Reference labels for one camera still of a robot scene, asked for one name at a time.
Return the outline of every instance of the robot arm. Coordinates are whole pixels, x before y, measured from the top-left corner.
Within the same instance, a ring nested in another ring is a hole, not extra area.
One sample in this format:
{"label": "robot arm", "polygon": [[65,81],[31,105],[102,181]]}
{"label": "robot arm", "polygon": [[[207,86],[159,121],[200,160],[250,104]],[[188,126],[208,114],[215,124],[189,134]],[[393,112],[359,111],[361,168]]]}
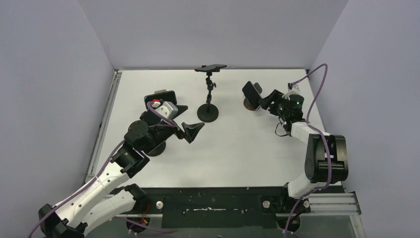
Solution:
{"label": "robot arm", "polygon": [[87,227],[83,232],[86,236],[100,224],[113,217],[131,210],[141,210],[147,203],[146,193],[136,184],[126,186],[115,196],[98,203],[83,218],[82,224]]}
{"label": "robot arm", "polygon": [[[182,112],[187,109],[186,106],[178,107],[182,108]],[[41,222],[41,230],[46,237],[83,238],[93,228],[115,215],[133,208],[143,208],[145,194],[136,185],[125,187],[108,200],[101,200],[138,173],[150,161],[144,153],[153,151],[170,136],[175,134],[189,143],[195,139],[204,123],[188,125],[183,122],[182,130],[171,121],[179,114],[178,108],[170,102],[153,102],[153,108],[129,126],[124,143],[111,160],[107,161],[102,173],[77,190],[63,205],[62,202],[55,206],[46,204],[38,211],[40,219],[44,219],[44,216],[55,209],[55,212]]]}
{"label": "robot arm", "polygon": [[[325,147],[319,133],[311,129],[303,119],[304,98],[300,95],[298,85],[289,84],[286,93],[274,89],[265,98],[262,98],[256,89],[246,88],[246,86],[242,91],[249,102],[257,102],[257,105],[254,105],[255,109],[261,106],[262,109],[277,116],[289,136],[295,137],[307,145],[305,172],[286,184],[288,195],[298,199],[315,187],[324,186],[328,178]],[[346,140],[342,135],[331,135],[326,132],[322,132],[322,134],[328,141],[328,149],[331,154],[331,183],[344,181],[348,175]]]}
{"label": "robot arm", "polygon": [[[342,135],[323,132],[331,155],[331,183],[344,181],[349,173],[346,139]],[[292,124],[291,136],[307,145],[305,172],[287,186],[289,196],[299,198],[315,187],[325,186],[328,178],[328,162],[321,136],[306,122]]]}

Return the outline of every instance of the white table surface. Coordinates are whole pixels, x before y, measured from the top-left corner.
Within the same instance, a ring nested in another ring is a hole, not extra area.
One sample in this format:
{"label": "white table surface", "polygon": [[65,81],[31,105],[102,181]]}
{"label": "white table surface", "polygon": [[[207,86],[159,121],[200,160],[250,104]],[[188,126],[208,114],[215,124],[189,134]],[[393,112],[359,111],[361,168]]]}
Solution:
{"label": "white table surface", "polygon": [[[229,187],[282,186],[304,171],[306,145],[298,139],[278,137],[274,129],[278,118],[259,109],[243,106],[242,87],[247,81],[258,82],[262,96],[273,89],[287,92],[287,83],[302,78],[303,69],[230,69],[214,73],[217,84],[212,104],[219,117],[206,123],[192,144],[172,136],[166,150],[150,162],[129,182],[140,187]],[[206,74],[193,70],[125,70],[113,102],[112,112],[100,150],[97,173],[111,150],[123,139],[128,126],[146,110],[144,96],[157,90],[174,90],[179,105],[189,110],[175,121],[200,122],[197,108],[205,103]],[[304,96],[306,116],[313,95],[307,80],[299,84]],[[311,113],[313,125],[323,129],[316,106]],[[284,130],[279,126],[278,134]]]}

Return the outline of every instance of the phone holder stand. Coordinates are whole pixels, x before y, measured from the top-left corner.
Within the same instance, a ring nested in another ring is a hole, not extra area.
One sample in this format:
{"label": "phone holder stand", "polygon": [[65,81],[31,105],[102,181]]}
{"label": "phone holder stand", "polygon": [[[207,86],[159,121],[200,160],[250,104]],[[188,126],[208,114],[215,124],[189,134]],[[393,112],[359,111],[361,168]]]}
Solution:
{"label": "phone holder stand", "polygon": [[212,64],[202,65],[200,68],[194,70],[195,72],[205,72],[207,75],[206,85],[209,93],[207,94],[206,103],[201,105],[197,110],[197,116],[203,122],[213,122],[219,116],[219,109],[211,104],[211,91],[216,87],[216,84],[212,82],[210,76],[212,76],[214,72],[220,72],[220,69],[225,67],[225,64]]}

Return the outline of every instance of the smartphone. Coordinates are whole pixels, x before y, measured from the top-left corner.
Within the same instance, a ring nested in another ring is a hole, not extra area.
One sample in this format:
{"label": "smartphone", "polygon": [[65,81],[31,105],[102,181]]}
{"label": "smartphone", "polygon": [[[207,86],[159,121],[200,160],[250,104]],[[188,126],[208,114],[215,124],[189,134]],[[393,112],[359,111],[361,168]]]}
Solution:
{"label": "smartphone", "polygon": [[245,84],[245,86],[242,88],[242,92],[244,93],[245,98],[248,99],[248,102],[251,104],[254,110],[260,107],[260,99],[262,97],[251,81],[248,81]]}
{"label": "smartphone", "polygon": [[161,93],[155,93],[145,96],[145,105],[147,108],[147,103],[153,101],[154,99],[164,100],[165,102],[171,102],[176,105],[176,95],[174,91],[165,91]]}

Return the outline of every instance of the cable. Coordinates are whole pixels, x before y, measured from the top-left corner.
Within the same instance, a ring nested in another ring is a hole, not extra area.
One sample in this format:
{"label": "cable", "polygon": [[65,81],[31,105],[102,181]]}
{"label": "cable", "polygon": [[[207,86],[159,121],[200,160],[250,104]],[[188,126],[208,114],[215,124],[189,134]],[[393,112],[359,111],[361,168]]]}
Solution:
{"label": "cable", "polygon": [[298,213],[296,214],[296,216],[294,216],[291,220],[290,220],[290,222],[293,222],[296,218],[298,218],[300,215],[301,215],[302,213],[301,212],[299,212],[299,210],[298,210]]}
{"label": "cable", "polygon": [[134,224],[134,225],[136,225],[136,226],[142,227],[142,228],[144,228],[144,229],[149,229],[149,230],[151,230],[151,231],[155,231],[155,232],[159,232],[159,233],[160,233],[160,234],[137,234],[138,236],[141,236],[141,237],[147,237],[147,236],[161,236],[161,235],[166,235],[166,234],[174,233],[174,231],[165,231],[165,230],[162,230],[162,229],[149,227],[149,226],[146,226],[146,225],[140,224],[140,223],[138,223],[138,222],[132,221],[132,220],[130,220],[130,219],[128,219],[128,218],[126,218],[126,217],[114,217],[114,218],[116,218],[116,219],[120,219],[120,220],[124,220],[124,221],[126,221],[126,222],[129,222],[129,223]]}
{"label": "cable", "polygon": [[140,221],[140,223],[143,223],[144,220],[144,216],[150,211],[150,203],[147,204],[147,210],[142,214],[142,220]]}
{"label": "cable", "polygon": [[309,124],[309,115],[310,115],[310,113],[311,113],[311,111],[312,111],[312,107],[314,106],[315,101],[316,101],[316,99],[318,98],[318,95],[319,95],[319,93],[321,92],[321,89],[322,89],[322,87],[323,87],[323,85],[324,85],[325,79],[326,79],[326,77],[327,77],[328,65],[327,65],[326,63],[321,64],[320,66],[318,66],[317,68],[315,68],[314,70],[312,70],[310,73],[308,73],[305,77],[303,77],[303,78],[299,79],[299,80],[298,80],[298,81],[296,81],[296,82],[293,82],[293,83],[292,83],[292,85],[295,85],[295,84],[297,84],[297,83],[300,83],[300,82],[301,82],[301,81],[303,81],[305,78],[308,78],[308,77],[309,77],[309,75],[311,75],[312,73],[314,73],[315,71],[317,71],[318,69],[320,69],[322,66],[325,66],[324,76],[323,76],[323,78],[322,78],[321,84],[319,85],[319,89],[318,89],[317,93],[315,94],[314,99],[312,100],[311,105],[309,106],[308,114],[306,115],[306,123],[308,124],[308,127],[309,127],[309,128],[311,128],[312,130],[314,130],[314,131],[318,132],[318,134],[320,134],[321,139],[322,139],[322,142],[324,143],[324,148],[325,148],[325,152],[326,152],[326,154],[327,154],[327,162],[328,162],[328,178],[327,178],[327,183],[325,184],[325,186],[322,186],[322,187],[314,187],[311,191],[309,191],[309,192],[307,192],[306,194],[302,195],[302,196],[301,196],[301,197],[300,197],[300,198],[296,201],[296,203],[293,205],[292,210],[290,211],[289,217],[287,218],[286,226],[285,226],[285,228],[284,228],[284,230],[285,230],[285,231],[284,231],[284,235],[283,235],[283,237],[284,237],[284,238],[286,238],[286,236],[287,236],[287,232],[288,232],[288,231],[287,231],[287,228],[289,227],[289,222],[290,222],[290,219],[291,219],[291,218],[292,218],[292,216],[293,216],[293,212],[295,211],[295,209],[296,209],[296,207],[298,206],[298,204],[302,201],[302,199],[303,199],[304,197],[306,197],[306,196],[309,196],[311,193],[315,192],[315,191],[316,191],[316,190],[318,190],[318,189],[325,189],[325,188],[328,188],[328,186],[329,186],[329,185],[330,185],[330,183],[331,183],[331,176],[332,176],[331,154],[330,154],[329,149],[328,149],[327,140],[326,140],[326,138],[325,138],[325,136],[324,136],[324,134],[322,133],[322,131],[321,131],[321,130],[319,130],[318,128],[316,128],[316,127],[314,127],[314,126],[312,126],[312,125],[310,125],[310,124]]}
{"label": "cable", "polygon": [[73,195],[71,195],[70,197],[68,197],[66,200],[64,200],[62,203],[60,203],[59,205],[57,205],[56,207],[54,207],[53,209],[51,209],[51,211],[49,211],[43,218],[41,218],[39,220],[39,222],[35,225],[34,228],[32,228],[31,232],[28,235],[28,238],[32,237],[32,234],[37,230],[37,228],[42,224],[42,222],[44,222],[49,216],[51,216],[51,214],[53,214],[56,210],[58,210],[60,207],[62,207],[64,204],[66,204],[67,202],[69,202],[71,199],[75,198],[76,196],[78,196],[80,193],[84,192],[87,188],[89,188],[90,186],[93,185],[93,183],[97,180],[97,178],[102,174],[102,172],[104,172],[105,167],[108,165],[108,163],[111,161],[112,156],[116,153],[116,151],[119,149],[119,147],[121,147],[121,145],[124,143],[124,140],[122,140],[111,152],[111,154],[108,156],[108,158],[106,159],[104,165],[102,166],[102,168],[99,170],[99,172],[97,173],[97,175],[95,177],[93,177],[88,183],[86,183],[84,186],[82,186],[82,189],[80,189],[79,191],[77,191],[76,193],[74,193]]}
{"label": "cable", "polygon": [[152,103],[153,102],[148,102],[147,103],[147,109],[150,110],[153,114],[155,114],[158,118],[162,119],[164,122],[168,123],[169,125],[172,125],[173,127],[178,127],[178,125],[176,124],[176,122],[174,122],[174,120],[169,120],[166,117],[162,116],[161,114],[159,114],[158,112],[156,112],[156,110],[152,107]]}
{"label": "cable", "polygon": [[277,134],[277,128],[278,128],[278,125],[280,125],[280,124],[281,124],[281,122],[279,122],[279,123],[277,124],[276,129],[274,130],[274,133],[275,133],[277,136],[279,136],[279,137],[284,137],[284,136],[287,136],[288,134],[284,134],[284,135],[279,135],[279,134]]}

